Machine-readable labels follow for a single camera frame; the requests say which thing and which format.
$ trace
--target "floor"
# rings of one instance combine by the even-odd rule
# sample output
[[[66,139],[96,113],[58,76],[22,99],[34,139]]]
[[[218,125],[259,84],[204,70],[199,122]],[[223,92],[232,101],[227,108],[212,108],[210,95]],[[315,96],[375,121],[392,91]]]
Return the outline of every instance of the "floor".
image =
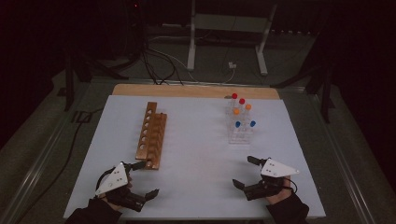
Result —
[[[76,81],[76,100],[64,112],[64,72],[54,77],[55,88],[35,113],[0,151],[0,211],[2,223],[64,223],[64,209],[78,177],[106,98],[118,83],[152,84],[145,66],[152,67],[157,80],[172,85],[241,85],[268,87],[296,75],[315,41],[309,35],[270,34],[264,57],[268,76],[259,73],[253,39],[232,44],[198,42],[195,70],[187,72],[188,38],[153,36],[147,60],[119,71],[128,80],[116,80],[92,68],[90,83]],[[173,63],[152,54],[168,55]],[[107,66],[123,62],[102,61]],[[235,62],[236,68],[228,68]],[[280,89],[290,119],[311,169],[326,217],[310,223],[393,223],[396,196],[367,146],[361,131],[347,110],[336,86],[332,86],[330,124],[321,118],[318,95],[304,92],[307,79]],[[89,123],[74,120],[75,111],[96,111]],[[136,221],[134,223],[158,223]],[[273,223],[258,221],[177,221],[177,223]]]

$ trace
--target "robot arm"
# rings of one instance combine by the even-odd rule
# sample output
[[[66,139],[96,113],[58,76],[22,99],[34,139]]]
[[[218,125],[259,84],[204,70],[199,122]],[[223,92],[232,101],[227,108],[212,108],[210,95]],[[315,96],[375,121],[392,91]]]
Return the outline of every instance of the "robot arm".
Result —
[[[246,187],[245,184],[233,179],[233,185],[244,191],[248,201],[277,195],[282,189],[292,189],[283,186],[284,176],[300,173],[298,170],[270,158],[264,160],[248,156],[247,161],[262,166],[262,180],[258,184]]]
[[[134,194],[127,187],[127,174],[131,170],[138,170],[145,166],[145,161],[134,164],[121,162],[117,167],[105,171],[96,184],[96,196],[105,193],[108,202],[140,212],[147,201],[158,195],[159,190],[155,189],[145,196]],[[101,184],[106,175],[108,175],[107,179]]]

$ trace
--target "wooden edge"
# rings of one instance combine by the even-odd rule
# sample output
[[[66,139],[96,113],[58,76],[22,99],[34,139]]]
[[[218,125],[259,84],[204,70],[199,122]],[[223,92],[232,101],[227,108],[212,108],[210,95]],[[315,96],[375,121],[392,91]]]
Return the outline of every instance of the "wooden edge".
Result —
[[[225,96],[231,96],[233,93],[237,93],[238,98],[272,100],[280,99],[276,89],[253,87],[118,84],[115,86],[112,94],[132,96],[224,98]]]

